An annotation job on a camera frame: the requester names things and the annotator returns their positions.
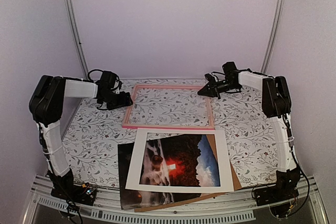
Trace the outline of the landscape photo print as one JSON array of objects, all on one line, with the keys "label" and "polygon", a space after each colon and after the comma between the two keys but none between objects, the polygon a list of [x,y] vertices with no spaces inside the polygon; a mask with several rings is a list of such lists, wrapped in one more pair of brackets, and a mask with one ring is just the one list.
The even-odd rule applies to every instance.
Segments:
[{"label": "landscape photo print", "polygon": [[[219,187],[213,135],[182,134],[147,140],[140,184],[171,187]],[[123,210],[171,205],[198,199],[201,193],[167,193],[126,189],[134,144],[118,146],[120,206]]]}]

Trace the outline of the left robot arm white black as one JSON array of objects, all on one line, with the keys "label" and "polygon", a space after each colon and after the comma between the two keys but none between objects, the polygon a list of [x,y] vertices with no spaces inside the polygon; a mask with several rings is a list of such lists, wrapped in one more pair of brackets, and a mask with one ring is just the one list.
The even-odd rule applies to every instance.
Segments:
[{"label": "left robot arm white black", "polygon": [[62,76],[43,75],[29,101],[29,111],[39,130],[39,141],[47,159],[48,172],[54,187],[67,200],[78,195],[73,173],[62,149],[60,119],[65,98],[96,99],[107,110],[133,104],[131,95],[121,91],[119,76],[111,71],[101,71],[98,81]]}]

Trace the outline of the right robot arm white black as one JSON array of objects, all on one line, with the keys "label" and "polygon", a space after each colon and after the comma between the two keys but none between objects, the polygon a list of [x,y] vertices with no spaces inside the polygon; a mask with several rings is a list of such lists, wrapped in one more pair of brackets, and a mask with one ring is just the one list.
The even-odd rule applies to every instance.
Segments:
[{"label": "right robot arm white black", "polygon": [[197,94],[220,99],[221,93],[239,93],[243,86],[261,92],[262,112],[274,130],[278,154],[276,183],[271,196],[276,201],[282,201],[296,188],[301,176],[291,129],[291,97],[286,78],[273,77],[249,68],[237,69],[233,61],[223,64],[222,70],[223,80],[219,80],[216,71],[205,74],[207,84]]}]

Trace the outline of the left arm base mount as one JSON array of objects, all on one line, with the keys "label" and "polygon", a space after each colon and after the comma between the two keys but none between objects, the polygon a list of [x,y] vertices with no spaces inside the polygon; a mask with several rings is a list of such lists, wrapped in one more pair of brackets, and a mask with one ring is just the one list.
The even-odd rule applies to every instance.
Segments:
[{"label": "left arm base mount", "polygon": [[51,191],[51,195],[69,202],[93,206],[96,199],[97,187],[85,183],[82,185],[56,185]]}]

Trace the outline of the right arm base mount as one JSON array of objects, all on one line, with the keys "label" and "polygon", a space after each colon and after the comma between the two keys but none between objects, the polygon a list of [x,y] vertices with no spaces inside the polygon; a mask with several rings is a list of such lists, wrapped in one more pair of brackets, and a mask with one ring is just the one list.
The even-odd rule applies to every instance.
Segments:
[{"label": "right arm base mount", "polygon": [[275,204],[270,207],[271,214],[276,218],[287,218],[297,204],[298,190],[277,189],[276,186],[266,186],[256,188],[251,191],[252,198],[257,206]]}]

